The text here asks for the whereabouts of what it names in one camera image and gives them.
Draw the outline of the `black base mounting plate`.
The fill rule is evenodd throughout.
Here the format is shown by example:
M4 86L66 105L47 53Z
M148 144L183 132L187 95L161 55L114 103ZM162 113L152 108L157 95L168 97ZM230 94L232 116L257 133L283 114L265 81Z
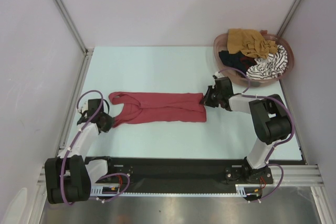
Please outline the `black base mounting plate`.
M122 177L127 194L191 194L234 193L238 184L258 187L271 185L275 173L270 168L249 172L242 159L174 159L87 157L85 163L106 160L108 174Z

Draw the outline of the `left aluminium corner post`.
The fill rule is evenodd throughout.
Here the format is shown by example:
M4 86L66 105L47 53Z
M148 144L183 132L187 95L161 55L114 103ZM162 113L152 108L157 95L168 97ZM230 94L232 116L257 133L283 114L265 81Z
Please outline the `left aluminium corner post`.
M53 0L56 8L59 10L61 17L63 18L66 26L68 27L71 35L73 36L77 46L81 50L81 52L85 55L88 52L83 39L81 38L79 31L71 18L70 13L68 12L67 7L65 6L63 0Z

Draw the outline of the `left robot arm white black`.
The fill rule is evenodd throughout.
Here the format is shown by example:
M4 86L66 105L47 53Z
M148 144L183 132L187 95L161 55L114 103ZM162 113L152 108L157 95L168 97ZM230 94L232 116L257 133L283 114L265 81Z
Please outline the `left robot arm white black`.
M107 133L114 123L109 115L106 100L89 99L79 110L75 142L61 151L55 158L45 162L47 199L50 204L69 204L86 201L90 197L91 184L101 178L110 182L116 169L103 159L85 163L90 146L100 133Z

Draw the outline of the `right aluminium corner post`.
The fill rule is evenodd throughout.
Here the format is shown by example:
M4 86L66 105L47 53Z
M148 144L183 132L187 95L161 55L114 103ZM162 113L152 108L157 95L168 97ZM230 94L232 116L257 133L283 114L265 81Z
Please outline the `right aluminium corner post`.
M296 11L298 10L301 2L303 0L293 0L293 3L291 4L282 24L280 25L280 28L278 29L276 35L282 37L285 33L288 25L290 24L291 20L293 19Z

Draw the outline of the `aluminium corner post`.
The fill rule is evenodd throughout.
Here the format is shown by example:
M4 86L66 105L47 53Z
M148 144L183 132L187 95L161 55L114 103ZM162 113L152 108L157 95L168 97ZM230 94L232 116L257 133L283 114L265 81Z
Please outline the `aluminium corner post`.
M288 25L290 24L291 20L293 19L296 11L298 10L301 2L303 0L293 0L293 3L291 4L282 24L280 25L280 28L278 29L276 35L282 37L285 33Z
M79 31L71 18L70 13L68 12L67 7L65 6L63 0L53 0L56 8L59 10L61 17L63 18L66 26L68 27L71 35L73 36L77 46L81 50L81 52L85 55L88 52L83 39L81 38Z

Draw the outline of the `pink translucent laundry basket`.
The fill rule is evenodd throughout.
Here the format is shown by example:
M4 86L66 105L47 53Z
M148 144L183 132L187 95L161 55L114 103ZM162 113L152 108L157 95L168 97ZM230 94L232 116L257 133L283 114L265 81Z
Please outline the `pink translucent laundry basket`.
M266 87L269 86L277 81L279 81L280 79L282 79L283 77L285 77L286 75L288 75L291 70L294 67L295 64L295 58L294 58L294 54L292 52L292 49L290 47L290 45L287 43L287 41L285 41L283 38L280 38L277 35L274 34L268 34L266 30L261 30L261 35L268 40L272 40L274 41L277 45L283 46L284 49L287 51L287 56L288 56L288 60L289 60L289 64L285 67L284 73L280 76L280 77L276 77L273 79L264 79L264 80L258 80L258 79L251 79L250 80L250 85L252 87ZM214 40L214 58L216 60L217 66L219 68L219 70L223 70L225 68L228 68L228 66L224 65L219 57L219 52L221 50L226 49L227 46L227 38L228 38L228 33L224 33L221 35L218 35L215 40ZM240 86L248 86L248 80L246 78L244 78L244 76L240 73L237 72L235 70L232 69L227 69L224 70L222 72L223 76L227 76L231 79L232 83L240 85Z

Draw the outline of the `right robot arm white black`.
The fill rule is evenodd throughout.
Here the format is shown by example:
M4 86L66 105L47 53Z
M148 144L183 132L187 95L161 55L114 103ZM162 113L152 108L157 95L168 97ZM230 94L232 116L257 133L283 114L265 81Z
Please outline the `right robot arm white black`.
M251 115L257 139L241 167L225 169L228 184L256 184L270 174L269 159L275 147L288 142L295 133L290 112L279 95L263 97L234 93L228 77L215 79L215 84L208 86L200 104Z

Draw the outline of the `black white striped tank top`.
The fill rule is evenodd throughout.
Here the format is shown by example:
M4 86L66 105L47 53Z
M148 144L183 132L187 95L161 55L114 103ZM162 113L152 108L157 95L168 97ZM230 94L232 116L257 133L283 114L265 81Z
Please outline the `black white striped tank top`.
M266 59L255 58L256 64L248 68L246 76L254 80L269 80L280 77L288 65L288 54L284 46L278 45L275 54L268 54Z

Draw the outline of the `mustard yellow tank top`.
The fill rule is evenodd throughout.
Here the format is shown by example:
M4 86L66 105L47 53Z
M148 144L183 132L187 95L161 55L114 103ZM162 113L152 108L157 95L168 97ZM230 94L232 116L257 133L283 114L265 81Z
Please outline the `mustard yellow tank top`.
M230 54L241 52L249 58L267 59L269 54L277 53L278 46L257 30L231 28L227 35L227 50Z

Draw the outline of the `red tank top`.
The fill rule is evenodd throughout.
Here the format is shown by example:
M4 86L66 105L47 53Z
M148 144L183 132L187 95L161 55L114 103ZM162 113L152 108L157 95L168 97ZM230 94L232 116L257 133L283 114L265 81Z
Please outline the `red tank top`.
M205 123L202 98L202 93L113 92L109 94L111 104L123 105L113 127L152 122Z

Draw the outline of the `aluminium frame rail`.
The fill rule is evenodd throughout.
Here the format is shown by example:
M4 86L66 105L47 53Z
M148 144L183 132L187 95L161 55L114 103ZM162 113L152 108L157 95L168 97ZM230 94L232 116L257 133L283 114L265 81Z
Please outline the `aluminium frame rail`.
M281 186L286 187L322 187L324 182L317 165L282 165L271 166L274 186L283 175Z

